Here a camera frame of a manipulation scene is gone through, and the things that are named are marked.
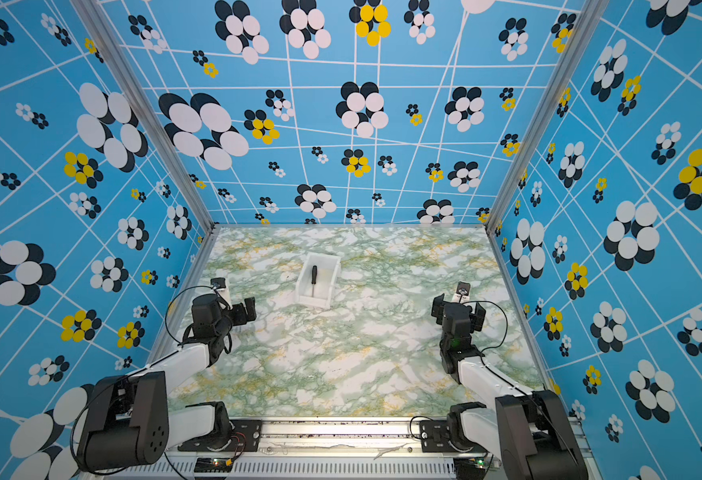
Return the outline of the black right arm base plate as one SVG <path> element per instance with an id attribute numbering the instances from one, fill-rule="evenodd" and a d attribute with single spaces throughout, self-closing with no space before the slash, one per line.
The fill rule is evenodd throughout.
<path id="1" fill-rule="evenodd" d="M 421 419 L 413 428 L 413 435 L 420 442 L 424 453 L 475 453 L 476 447 L 458 447 L 451 438 L 446 420 Z"/>

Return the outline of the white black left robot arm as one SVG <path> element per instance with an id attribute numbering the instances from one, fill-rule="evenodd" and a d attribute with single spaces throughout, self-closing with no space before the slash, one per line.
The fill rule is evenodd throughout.
<path id="1" fill-rule="evenodd" d="M 113 475 L 154 464 L 184 443 L 210 450 L 233 447 L 236 456 L 244 453 L 248 438 L 236 431 L 223 402 L 202 402 L 172 413 L 168 396 L 230 353 L 232 329 L 256 318 L 252 297 L 238 304 L 230 304 L 220 293 L 196 297 L 192 323 L 174 352 L 133 374 L 107 377 L 95 385 L 71 435 L 78 469 Z"/>

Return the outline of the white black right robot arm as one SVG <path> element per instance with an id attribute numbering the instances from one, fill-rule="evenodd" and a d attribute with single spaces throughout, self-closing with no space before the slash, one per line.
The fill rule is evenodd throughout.
<path id="1" fill-rule="evenodd" d="M 559 396 L 534 390 L 490 366 L 473 344 L 482 330 L 486 300 L 456 294 L 433 299 L 431 315 L 442 328 L 442 367 L 479 400 L 454 405 L 447 416 L 452 447 L 481 447 L 498 458 L 509 479 L 587 479 L 582 449 Z"/>

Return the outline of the black handled screwdriver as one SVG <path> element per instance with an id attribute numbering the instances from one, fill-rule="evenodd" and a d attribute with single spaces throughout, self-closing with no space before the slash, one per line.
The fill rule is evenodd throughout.
<path id="1" fill-rule="evenodd" d="M 318 283 L 318 265 L 312 265 L 311 267 L 311 297 L 315 297 L 316 285 Z"/>

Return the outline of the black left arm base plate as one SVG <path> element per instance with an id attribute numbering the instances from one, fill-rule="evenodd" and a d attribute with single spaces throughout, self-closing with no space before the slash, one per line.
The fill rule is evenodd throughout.
<path id="1" fill-rule="evenodd" d="M 262 437 L 262 420 L 234 419 L 223 434 L 208 434 L 182 443 L 184 452 L 256 452 Z"/>

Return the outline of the white plastic bin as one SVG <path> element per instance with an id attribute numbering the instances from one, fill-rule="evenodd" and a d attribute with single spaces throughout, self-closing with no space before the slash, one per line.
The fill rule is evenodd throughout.
<path id="1" fill-rule="evenodd" d="M 313 298 L 311 297 L 310 285 L 312 265 L 318 265 L 318 283 Z M 308 307 L 330 309 L 340 270 L 341 258 L 339 256 L 309 252 L 298 276 L 295 301 Z"/>

